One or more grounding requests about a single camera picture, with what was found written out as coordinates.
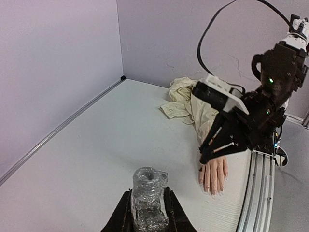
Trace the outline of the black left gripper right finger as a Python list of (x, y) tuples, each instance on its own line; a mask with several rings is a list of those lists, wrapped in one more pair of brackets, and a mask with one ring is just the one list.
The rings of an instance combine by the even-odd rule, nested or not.
[(170, 187), (165, 188), (164, 203), (169, 220), (166, 232), (197, 232)]

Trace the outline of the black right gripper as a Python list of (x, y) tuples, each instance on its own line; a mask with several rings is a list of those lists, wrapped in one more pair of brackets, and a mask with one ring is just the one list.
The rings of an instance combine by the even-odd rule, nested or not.
[(304, 49), (277, 43), (273, 49), (253, 56), (252, 72), (261, 85), (241, 97), (248, 110), (247, 114), (238, 111), (245, 143), (232, 141), (232, 114), (219, 113), (199, 148), (201, 164), (247, 148), (254, 149), (270, 136), (283, 104), (303, 85), (308, 71), (307, 55)]

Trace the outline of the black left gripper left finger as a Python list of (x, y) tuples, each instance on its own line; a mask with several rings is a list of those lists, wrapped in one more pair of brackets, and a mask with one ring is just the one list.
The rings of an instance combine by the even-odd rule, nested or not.
[(125, 191), (101, 232), (132, 232), (131, 190)]

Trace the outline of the clear nail polish bottle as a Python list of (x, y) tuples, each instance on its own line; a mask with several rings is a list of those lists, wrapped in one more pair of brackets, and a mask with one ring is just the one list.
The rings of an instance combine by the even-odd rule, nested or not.
[(164, 191), (168, 173), (152, 167), (141, 167), (133, 174), (131, 213), (134, 231), (164, 232), (169, 219), (165, 209)]

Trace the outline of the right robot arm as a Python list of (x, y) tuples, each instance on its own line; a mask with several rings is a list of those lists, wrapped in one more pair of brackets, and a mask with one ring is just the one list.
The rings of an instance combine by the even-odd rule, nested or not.
[(272, 49), (254, 55), (252, 72), (260, 86), (237, 91), (209, 74), (197, 82), (192, 94), (218, 111), (199, 150), (200, 162), (245, 150), (275, 151), (285, 110), (293, 92), (303, 86), (308, 72), (309, 22), (291, 15), (287, 36)]

